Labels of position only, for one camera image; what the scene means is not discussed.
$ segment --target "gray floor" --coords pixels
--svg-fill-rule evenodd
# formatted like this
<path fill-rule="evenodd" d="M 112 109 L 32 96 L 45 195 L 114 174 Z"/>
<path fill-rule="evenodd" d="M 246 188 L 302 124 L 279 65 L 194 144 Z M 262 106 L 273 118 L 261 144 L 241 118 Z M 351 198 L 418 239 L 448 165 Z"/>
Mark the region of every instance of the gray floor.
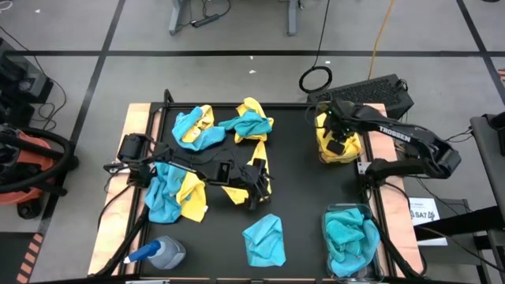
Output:
<path fill-rule="evenodd" d="M 299 11 L 295 37 L 286 35 L 286 4 L 275 0 L 231 0 L 225 17 L 203 28 L 167 31 L 171 1 L 126 0 L 111 50 L 315 50 L 323 23 L 323 0 L 306 0 Z M 193 17 L 201 2 L 192 1 Z M 323 50 L 371 50 L 387 9 L 387 0 L 331 1 Z M 0 14 L 0 25 L 32 50 L 101 50 L 118 0 L 15 1 Z M 488 50 L 505 51 L 500 21 L 505 1 L 494 4 L 466 0 Z M 181 20 L 189 19 L 189 9 Z M 213 0 L 209 13 L 221 13 L 223 0 Z M 477 51 L 477 45 L 454 0 L 398 0 L 380 42 L 380 50 Z M 80 168 L 65 180 L 69 194 L 56 206 L 32 281 L 84 277 L 103 207 L 107 178 L 102 165 L 114 158 L 129 103 L 160 101 L 169 88 L 177 102 L 239 102 L 252 96 L 260 102 L 303 102 L 299 76 L 314 57 L 107 57 L 84 121 L 77 154 Z M 46 72 L 60 82 L 68 103 L 55 118 L 56 133 L 70 137 L 97 57 L 39 57 Z M 333 86 L 364 80 L 369 57 L 322 57 L 334 74 Z M 493 58 L 505 68 L 505 58 Z M 469 118 L 504 111 L 482 58 L 376 59 L 374 77 L 397 73 L 407 80 L 415 106 L 409 122 L 428 127 L 441 137 L 459 133 Z M 308 78 L 317 86 L 321 77 Z M 57 88 L 50 101 L 62 103 Z M 472 209 L 494 204 L 492 191 L 472 140 L 454 146 L 463 163 L 447 181 L 429 181 L 443 198 L 466 198 Z M 415 182 L 405 181 L 410 196 L 428 196 Z M 39 220 L 21 221 L 14 207 L 0 207 L 0 231 L 34 231 Z M 494 271 L 493 282 L 498 282 Z M 431 263 L 435 279 L 476 282 L 473 268 Z"/>

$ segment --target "wooden table frame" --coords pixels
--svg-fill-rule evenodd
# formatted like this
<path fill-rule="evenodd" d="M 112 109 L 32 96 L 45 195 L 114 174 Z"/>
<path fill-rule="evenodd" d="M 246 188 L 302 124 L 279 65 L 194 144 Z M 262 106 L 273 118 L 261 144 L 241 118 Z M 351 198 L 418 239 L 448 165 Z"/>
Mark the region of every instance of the wooden table frame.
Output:
<path fill-rule="evenodd" d="M 371 104 L 371 106 L 380 110 L 385 115 L 386 111 L 383 104 Z M 125 134 L 146 133 L 150 110 L 150 103 L 132 103 L 129 105 L 123 131 L 121 137 L 119 137 L 120 143 Z M 151 137 L 157 137 L 161 112 L 157 111 L 154 113 L 153 118 Z M 369 133 L 369 141 L 371 144 L 372 156 L 374 158 L 386 159 L 387 161 L 395 161 L 397 159 L 394 141 L 389 136 L 378 132 L 371 132 Z M 125 188 L 127 177 L 128 174 L 119 174 L 117 177 L 111 179 L 106 203 Z M 400 189 L 403 189 L 403 181 L 400 177 L 389 177 L 387 181 L 398 186 Z M 422 271 L 423 265 L 419 249 L 417 247 L 417 241 L 413 230 L 413 223 L 410 218 L 407 200 L 405 200 L 405 197 L 400 192 L 397 192 L 396 189 L 392 189 L 387 185 L 382 186 L 380 191 L 389 238 L 393 244 L 395 244 L 396 248 L 400 251 L 405 260 L 408 261 L 410 266 L 417 272 Z M 144 207 L 144 192 L 141 193 L 140 196 L 141 198 L 137 208 L 137 216 Z M 101 226 L 95 241 L 95 248 L 93 249 L 91 263 L 88 269 L 89 274 L 99 271 L 112 257 L 118 246 L 125 238 L 132 200 L 133 189 L 119 197 L 103 214 Z M 377 216 L 375 197 L 372 197 L 370 200 L 370 208 L 374 212 L 374 215 Z M 136 239 L 130 246 L 131 252 L 137 250 L 139 239 L 140 238 L 137 235 Z M 382 244 L 380 244 L 377 250 L 380 266 L 382 267 L 383 272 L 388 275 L 388 266 Z M 395 267 L 395 271 L 398 275 L 401 275 L 401 272 L 397 267 Z M 134 273 L 134 265 L 132 263 L 126 266 L 125 273 Z"/>

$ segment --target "cloth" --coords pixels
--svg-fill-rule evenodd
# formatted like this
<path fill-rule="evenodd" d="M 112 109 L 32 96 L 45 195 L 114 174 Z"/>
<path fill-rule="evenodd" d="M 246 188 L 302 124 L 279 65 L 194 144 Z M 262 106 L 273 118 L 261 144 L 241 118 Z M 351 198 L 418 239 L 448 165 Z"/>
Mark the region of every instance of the cloth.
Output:
<path fill-rule="evenodd" d="M 324 125 L 324 120 L 326 120 L 327 115 L 325 113 L 320 114 L 316 118 L 316 126 L 321 127 Z M 316 138 L 319 145 L 320 157 L 325 163 L 350 163 L 359 157 L 361 153 L 361 142 L 360 138 L 355 133 L 351 137 L 347 138 L 346 142 L 342 144 L 343 152 L 341 155 L 334 153 L 327 149 L 328 143 L 333 140 L 332 131 L 330 131 L 326 136 L 324 132 L 326 129 L 316 129 Z"/>
<path fill-rule="evenodd" d="M 179 216 L 201 222 L 207 211 L 204 183 L 193 174 L 167 163 L 155 163 L 157 176 L 145 195 L 149 221 L 173 223 Z"/>
<path fill-rule="evenodd" d="M 250 266 L 282 266 L 286 262 L 281 219 L 273 214 L 264 216 L 250 226 L 242 235 Z"/>
<path fill-rule="evenodd" d="M 265 169 L 267 170 L 267 174 L 270 173 L 268 171 L 267 150 L 265 149 L 265 143 L 263 141 L 258 142 L 258 145 L 254 149 L 254 152 L 252 154 L 252 158 L 247 162 L 247 164 L 252 165 L 254 159 L 264 159 L 266 161 Z M 268 177 L 267 179 L 268 179 L 267 191 L 268 193 L 271 193 L 270 179 Z M 226 192 L 226 194 L 230 197 L 230 199 L 234 202 L 234 204 L 243 204 L 245 200 L 249 197 L 249 193 L 245 189 L 236 189 L 229 186 L 222 186 L 222 188 Z"/>
<path fill-rule="evenodd" d="M 274 118 L 267 118 L 260 103 L 253 98 L 244 99 L 244 103 L 237 107 L 238 117 L 229 121 L 221 121 L 219 126 L 226 130 L 235 129 L 235 143 L 242 139 L 266 141 L 271 132 Z"/>
<path fill-rule="evenodd" d="M 368 265 L 379 245 L 379 231 L 372 220 L 364 220 L 357 208 L 324 215 L 328 265 L 339 277 L 350 276 Z"/>
<path fill-rule="evenodd" d="M 214 113 L 209 105 L 197 106 L 189 114 L 178 114 L 172 134 L 179 146 L 193 151 L 221 142 L 226 135 L 224 127 L 214 127 Z"/>

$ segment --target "transparent plastic bin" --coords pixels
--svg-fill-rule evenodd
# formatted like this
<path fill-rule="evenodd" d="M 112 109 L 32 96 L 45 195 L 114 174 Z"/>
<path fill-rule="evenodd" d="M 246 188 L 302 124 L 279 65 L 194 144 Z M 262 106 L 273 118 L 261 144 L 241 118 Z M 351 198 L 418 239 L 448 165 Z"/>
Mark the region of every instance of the transparent plastic bin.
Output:
<path fill-rule="evenodd" d="M 369 263 L 367 266 L 363 267 L 359 271 L 354 272 L 351 276 L 338 277 L 336 274 L 333 273 L 333 271 L 331 271 L 329 251 L 327 249 L 327 238 L 326 234 L 324 233 L 325 215 L 328 212 L 344 211 L 347 209 L 354 209 L 354 208 L 357 208 L 363 214 L 365 220 L 368 220 L 372 217 L 370 207 L 364 204 L 331 204 L 326 207 L 326 211 L 323 213 L 323 216 L 321 217 L 322 221 L 321 228 L 325 244 L 324 248 L 326 250 L 326 257 L 327 257 L 326 259 L 327 273 L 331 278 L 333 278 L 338 282 L 381 282 L 384 279 L 384 273 L 382 268 L 380 267 L 379 259 L 377 258 L 377 251 L 373 256 L 373 260 L 371 263 Z"/>

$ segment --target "blue spray bottle cap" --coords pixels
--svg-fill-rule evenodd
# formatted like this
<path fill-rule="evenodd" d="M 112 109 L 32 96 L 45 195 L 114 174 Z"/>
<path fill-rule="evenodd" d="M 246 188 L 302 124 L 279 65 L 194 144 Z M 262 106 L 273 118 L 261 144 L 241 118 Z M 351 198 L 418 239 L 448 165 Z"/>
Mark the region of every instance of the blue spray bottle cap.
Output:
<path fill-rule="evenodd" d="M 154 256 L 158 250 L 161 248 L 161 243 L 157 240 L 154 240 L 145 246 L 137 249 L 135 252 L 130 253 L 125 260 L 124 263 L 132 263 L 136 261 L 141 261 L 147 259 L 149 256 Z"/>

